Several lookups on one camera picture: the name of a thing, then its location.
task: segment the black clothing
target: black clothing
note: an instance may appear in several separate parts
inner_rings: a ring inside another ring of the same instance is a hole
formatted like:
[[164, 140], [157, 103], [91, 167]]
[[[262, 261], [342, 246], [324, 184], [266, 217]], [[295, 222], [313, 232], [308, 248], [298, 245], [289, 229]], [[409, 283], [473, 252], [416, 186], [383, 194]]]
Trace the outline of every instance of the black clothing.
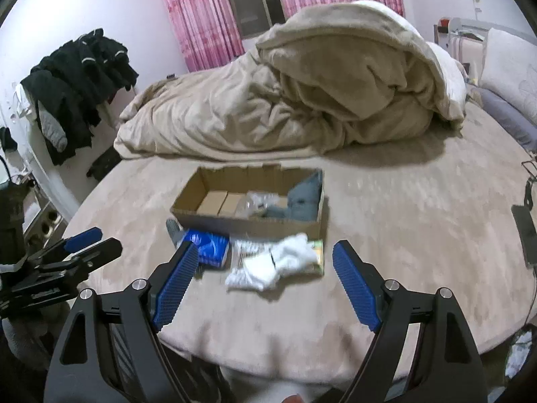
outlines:
[[120, 162], [121, 156], [114, 149], [114, 147], [111, 146], [97, 159], [95, 159], [95, 161], [91, 164], [90, 169], [86, 173], [86, 177], [93, 176], [96, 181], [101, 181]]
[[0, 147], [4, 153], [17, 151], [17, 142], [11, 137], [11, 131], [8, 127], [0, 127]]
[[[22, 80], [36, 108], [41, 101], [65, 131], [63, 152], [46, 141], [54, 165], [74, 156], [77, 148], [91, 146], [89, 126], [100, 122], [97, 105], [136, 84], [138, 74], [129, 64], [127, 51], [123, 44], [105, 37], [103, 29], [96, 29], [43, 58]], [[39, 114], [37, 122], [41, 129]]]

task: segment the gray pillow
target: gray pillow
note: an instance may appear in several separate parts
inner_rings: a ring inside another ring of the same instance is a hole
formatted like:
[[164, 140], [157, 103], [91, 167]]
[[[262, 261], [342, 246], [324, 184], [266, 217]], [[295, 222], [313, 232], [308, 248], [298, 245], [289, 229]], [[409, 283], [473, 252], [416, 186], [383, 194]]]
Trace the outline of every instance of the gray pillow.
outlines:
[[287, 208], [271, 206], [265, 216], [268, 218], [289, 218], [296, 221], [315, 221], [321, 200], [322, 172], [313, 173], [295, 185], [287, 194]]
[[472, 87], [471, 97], [524, 149], [537, 151], [537, 128], [515, 107], [488, 89]]

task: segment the blue package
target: blue package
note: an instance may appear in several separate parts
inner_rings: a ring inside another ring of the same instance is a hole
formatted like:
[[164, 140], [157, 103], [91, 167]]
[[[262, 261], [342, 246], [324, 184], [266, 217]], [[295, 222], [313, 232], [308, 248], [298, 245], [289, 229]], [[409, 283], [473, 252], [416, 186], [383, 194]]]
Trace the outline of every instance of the blue package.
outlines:
[[229, 238], [188, 229], [183, 240], [189, 240], [198, 247], [199, 262], [221, 268], [226, 262], [229, 249]]

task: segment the electrical cord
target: electrical cord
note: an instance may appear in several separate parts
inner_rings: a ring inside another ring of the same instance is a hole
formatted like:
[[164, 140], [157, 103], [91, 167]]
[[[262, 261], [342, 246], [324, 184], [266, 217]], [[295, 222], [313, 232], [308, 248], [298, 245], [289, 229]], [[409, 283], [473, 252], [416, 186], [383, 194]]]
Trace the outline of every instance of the electrical cord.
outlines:
[[0, 160], [2, 160], [2, 163], [4, 164], [4, 168], [5, 168], [5, 172], [7, 173], [7, 178], [9, 179], [9, 181], [11, 183], [13, 183], [13, 180], [11, 179], [11, 175], [9, 173], [9, 168], [7, 167], [7, 163], [6, 161], [4, 160], [4, 157], [3, 156], [0, 156]]
[[535, 277], [535, 291], [533, 293], [533, 300], [530, 305], [530, 310], [528, 311], [528, 314], [526, 315], [526, 319], [524, 320], [524, 325], [528, 324], [528, 319], [530, 318], [530, 314], [533, 309], [533, 305], [535, 305], [535, 298], [537, 297], [537, 270], [535, 267], [533, 267], [533, 276]]

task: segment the headboard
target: headboard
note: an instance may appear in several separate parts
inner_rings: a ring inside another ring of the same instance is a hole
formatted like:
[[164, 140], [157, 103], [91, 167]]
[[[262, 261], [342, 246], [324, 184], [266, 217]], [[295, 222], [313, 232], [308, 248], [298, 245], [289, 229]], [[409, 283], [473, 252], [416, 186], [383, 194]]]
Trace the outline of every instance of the headboard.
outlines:
[[479, 82], [481, 73], [483, 72], [485, 42], [470, 39], [461, 35], [461, 33], [473, 33], [486, 41], [491, 28], [508, 32], [531, 44], [537, 45], [537, 37], [519, 32], [510, 27], [485, 23], [484, 21], [477, 21], [475, 19], [451, 18], [447, 26], [447, 51], [452, 58], [465, 66], [468, 77], [476, 84]]
[[521, 37], [522, 39], [537, 45], [537, 37], [531, 36], [527, 33], [519, 32], [511, 27], [501, 26], [499, 24], [485, 23], [484, 21], [477, 21], [476, 19], [464, 19], [464, 18], [451, 18], [447, 26], [449, 36], [457, 35], [460, 31], [473, 32], [477, 35], [487, 37], [489, 30], [495, 28], [497, 30], [503, 30], [504, 32], [511, 33]]

